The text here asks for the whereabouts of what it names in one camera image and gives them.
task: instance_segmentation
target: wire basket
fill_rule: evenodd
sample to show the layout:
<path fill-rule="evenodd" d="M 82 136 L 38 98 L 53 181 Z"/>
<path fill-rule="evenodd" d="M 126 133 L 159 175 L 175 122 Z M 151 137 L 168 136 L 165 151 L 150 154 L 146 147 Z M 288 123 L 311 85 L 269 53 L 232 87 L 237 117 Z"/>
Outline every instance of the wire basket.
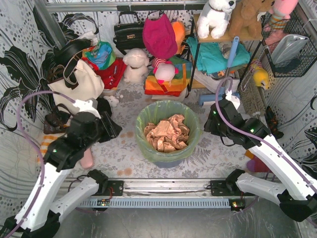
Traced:
<path fill-rule="evenodd" d="M 298 17 L 298 15 L 293 12 L 291 14 L 291 19 L 289 20 L 281 20 L 276 23 L 270 23 L 270 14 L 265 16 L 264 27 L 262 31 L 263 41 L 262 44 L 265 46 L 266 41 L 272 43 L 268 46 L 268 50 L 266 50 L 266 55 L 271 66 L 273 75 L 275 78 L 279 77 L 302 77 L 305 73 L 312 67 L 312 65 L 317 60 L 317 50 L 314 46 L 311 36 L 308 35 L 306 30 L 303 28 L 303 22 Z M 283 61 L 278 64 L 274 64 L 271 58 L 271 53 L 274 51 L 279 41 L 281 40 L 281 35 L 285 34 L 297 34 L 301 36 L 308 37 L 308 41 L 305 46 L 300 50 L 297 56 L 293 59 Z"/>

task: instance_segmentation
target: plastic bag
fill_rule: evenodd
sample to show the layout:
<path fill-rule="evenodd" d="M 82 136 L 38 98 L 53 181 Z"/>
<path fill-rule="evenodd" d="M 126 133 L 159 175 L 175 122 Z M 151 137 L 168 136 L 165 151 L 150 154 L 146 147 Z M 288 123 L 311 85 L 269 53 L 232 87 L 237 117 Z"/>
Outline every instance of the plastic bag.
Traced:
<path fill-rule="evenodd" d="M 169 118 L 174 114 L 182 114 L 185 117 L 183 123 L 190 129 L 188 146 L 183 150 L 171 153 L 158 152 L 146 140 L 143 134 L 144 128 L 149 122 L 156 125 L 160 120 Z M 177 101 L 165 100 L 152 103 L 140 112 L 136 120 L 136 140 L 142 154 L 150 162 L 173 162 L 187 158 L 193 153 L 202 133 L 196 114 L 189 107 Z"/>

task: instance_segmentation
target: table surface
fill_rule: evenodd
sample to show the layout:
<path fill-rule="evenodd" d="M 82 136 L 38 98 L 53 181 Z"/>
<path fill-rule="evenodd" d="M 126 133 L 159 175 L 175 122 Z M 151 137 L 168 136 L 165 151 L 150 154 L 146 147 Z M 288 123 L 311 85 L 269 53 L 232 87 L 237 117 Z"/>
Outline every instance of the table surface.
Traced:
<path fill-rule="evenodd" d="M 199 14 L 194 14 L 195 28 L 197 27 L 198 18 L 199 18 Z M 248 29 L 246 27 L 241 29 L 239 38 L 240 38 L 240 41 L 261 41 L 262 40 L 262 36 L 259 38 L 254 38 L 254 37 L 250 36 Z M 208 37 L 205 39 L 200 39 L 199 36 L 197 35 L 197 39 L 198 39 L 199 43 L 233 41 L 233 38 L 229 36 L 228 28 L 227 28 L 226 32 L 224 33 L 224 35 L 222 37 L 220 37 L 219 39 L 214 39 L 213 37 L 211 37 L 210 33 L 209 33 Z"/>
<path fill-rule="evenodd" d="M 199 117 L 201 129 L 207 121 L 210 107 L 198 105 L 199 95 L 209 94 L 207 89 L 193 89 L 183 103 Z M 122 126 L 120 135 L 111 141 L 96 143 L 92 147 L 95 160 L 93 169 L 101 170 L 109 178 L 225 178 L 235 168 L 244 169 L 249 158 L 244 156 L 242 146 L 226 147 L 219 136 L 203 132 L 193 154 L 180 165 L 160 169 L 143 157 L 135 139 L 135 121 L 140 111 L 153 103 L 150 95 L 144 94 L 143 84 L 120 82 L 117 96 L 121 94 L 117 107 L 112 109 L 112 119 Z M 226 144 L 232 141 L 224 138 Z M 77 163 L 71 177 L 87 174 Z"/>

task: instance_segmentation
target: black handbag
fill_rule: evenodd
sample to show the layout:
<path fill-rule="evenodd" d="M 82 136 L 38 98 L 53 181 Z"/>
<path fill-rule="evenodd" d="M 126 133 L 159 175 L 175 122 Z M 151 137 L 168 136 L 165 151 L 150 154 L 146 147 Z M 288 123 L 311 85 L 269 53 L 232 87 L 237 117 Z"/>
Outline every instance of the black handbag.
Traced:
<path fill-rule="evenodd" d="M 61 50 L 54 51 L 54 60 L 57 65 L 62 65 L 65 68 L 65 77 L 69 78 L 71 83 L 65 81 L 67 88 L 74 89 L 78 86 L 76 76 L 74 74 L 74 68 L 77 65 L 79 59 L 81 59 L 83 49 L 91 46 L 91 40 L 88 39 L 76 39 L 69 42 Z"/>
<path fill-rule="evenodd" d="M 121 24 L 120 17 L 122 15 L 135 15 L 137 17 L 137 22 L 128 23 L 128 24 Z M 124 55 L 126 52 L 124 50 L 130 50 L 133 48 L 144 49 L 143 43 L 143 27 L 144 23 L 140 21 L 138 14 L 134 11 L 123 11 L 119 14 L 119 22 L 115 25 L 114 34 L 115 38 L 113 42 L 115 43 L 116 47 L 120 52 Z"/>

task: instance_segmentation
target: metal rail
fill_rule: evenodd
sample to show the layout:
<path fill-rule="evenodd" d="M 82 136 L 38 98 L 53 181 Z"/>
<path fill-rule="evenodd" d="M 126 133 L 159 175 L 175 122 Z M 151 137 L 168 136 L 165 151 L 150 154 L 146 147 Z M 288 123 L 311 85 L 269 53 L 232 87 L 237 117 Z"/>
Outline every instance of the metal rail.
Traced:
<path fill-rule="evenodd" d="M 205 0 L 47 3 L 49 13 L 94 11 L 202 10 Z"/>
<path fill-rule="evenodd" d="M 223 198 L 113 198 L 110 201 L 89 198 L 82 208 L 230 208 L 229 199 Z"/>
<path fill-rule="evenodd" d="M 67 178 L 60 187 L 56 197 L 60 198 L 64 196 L 71 182 L 74 180 L 75 178 Z M 221 180 L 219 178 L 109 178 L 109 180 L 124 181 L 123 195 L 117 198 L 240 198 L 240 196 L 212 196 L 211 190 L 207 189 L 207 186 L 210 185 L 211 180 Z M 70 190 L 75 188 L 78 184 L 78 182 L 73 183 Z M 92 198 L 107 199 L 108 196 L 92 196 Z"/>

